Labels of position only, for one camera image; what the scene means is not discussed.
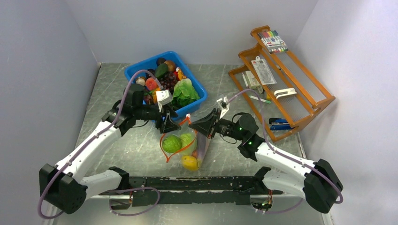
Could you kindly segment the purple toy eggplant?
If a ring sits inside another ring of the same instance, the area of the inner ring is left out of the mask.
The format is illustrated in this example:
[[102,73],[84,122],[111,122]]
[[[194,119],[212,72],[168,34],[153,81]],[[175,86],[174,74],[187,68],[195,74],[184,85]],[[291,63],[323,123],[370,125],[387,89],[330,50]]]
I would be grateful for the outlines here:
[[202,135],[200,133],[197,134],[197,160],[198,162],[202,162],[207,154],[207,150],[209,148],[209,145],[211,143],[210,138],[208,138],[205,135]]

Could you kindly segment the green toy cabbage front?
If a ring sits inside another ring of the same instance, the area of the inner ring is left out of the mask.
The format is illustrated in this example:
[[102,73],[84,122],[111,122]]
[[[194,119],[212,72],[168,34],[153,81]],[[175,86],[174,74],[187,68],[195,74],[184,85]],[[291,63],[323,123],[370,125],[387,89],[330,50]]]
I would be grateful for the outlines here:
[[162,141],[162,148],[166,153],[175,153],[182,148],[182,141],[176,135],[170,135]]

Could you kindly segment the clear zip top bag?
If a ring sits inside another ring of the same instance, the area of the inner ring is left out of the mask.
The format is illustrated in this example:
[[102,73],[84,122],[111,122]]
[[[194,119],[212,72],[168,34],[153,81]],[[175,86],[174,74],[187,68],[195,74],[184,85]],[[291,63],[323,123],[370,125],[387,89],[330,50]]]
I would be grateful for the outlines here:
[[161,136],[160,149],[167,163],[179,161],[189,171],[197,171],[202,166],[212,139],[189,127],[197,120],[197,117],[187,114],[179,122],[180,130]]

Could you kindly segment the red toy peach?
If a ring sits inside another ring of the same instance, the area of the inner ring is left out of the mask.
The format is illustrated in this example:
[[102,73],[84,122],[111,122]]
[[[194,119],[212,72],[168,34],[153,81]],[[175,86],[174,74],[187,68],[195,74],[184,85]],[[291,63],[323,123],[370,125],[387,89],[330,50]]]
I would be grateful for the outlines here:
[[193,157],[198,158],[198,152],[195,150],[192,154]]

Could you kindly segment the yellow toy mango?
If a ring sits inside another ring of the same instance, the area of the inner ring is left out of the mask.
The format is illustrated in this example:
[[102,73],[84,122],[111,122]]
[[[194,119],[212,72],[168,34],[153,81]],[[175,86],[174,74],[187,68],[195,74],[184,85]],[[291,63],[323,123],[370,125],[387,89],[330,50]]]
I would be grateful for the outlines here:
[[197,171],[199,169],[198,160],[190,155],[182,156],[182,165],[190,171]]

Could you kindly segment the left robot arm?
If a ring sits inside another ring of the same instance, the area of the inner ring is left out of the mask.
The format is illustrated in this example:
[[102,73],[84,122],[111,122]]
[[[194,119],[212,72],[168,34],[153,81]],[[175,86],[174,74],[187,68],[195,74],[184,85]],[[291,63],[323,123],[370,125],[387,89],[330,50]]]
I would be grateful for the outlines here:
[[103,173],[86,177],[91,165],[138,120],[154,121],[160,133],[181,127],[172,119],[178,115],[171,106],[169,90],[155,92],[157,104],[145,105],[144,87],[130,84],[122,99],[105,113],[95,130],[68,156],[54,166],[45,164],[39,171],[40,201],[47,201],[61,212],[72,214],[94,195],[115,191],[123,195],[131,187],[128,172],[110,167]]

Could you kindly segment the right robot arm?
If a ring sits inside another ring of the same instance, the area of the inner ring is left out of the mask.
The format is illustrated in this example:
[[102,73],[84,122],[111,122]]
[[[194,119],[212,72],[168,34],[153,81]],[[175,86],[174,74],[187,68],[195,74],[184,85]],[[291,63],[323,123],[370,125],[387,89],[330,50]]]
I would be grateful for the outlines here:
[[284,191],[305,200],[320,213],[329,213],[334,204],[343,202],[343,185],[328,161],[314,162],[274,146],[257,134],[259,127],[252,115],[238,115],[238,120],[233,122],[221,118],[219,109],[213,109],[189,127],[208,138],[219,134],[240,141],[238,149],[243,157],[266,165],[253,182],[258,194],[268,190]]

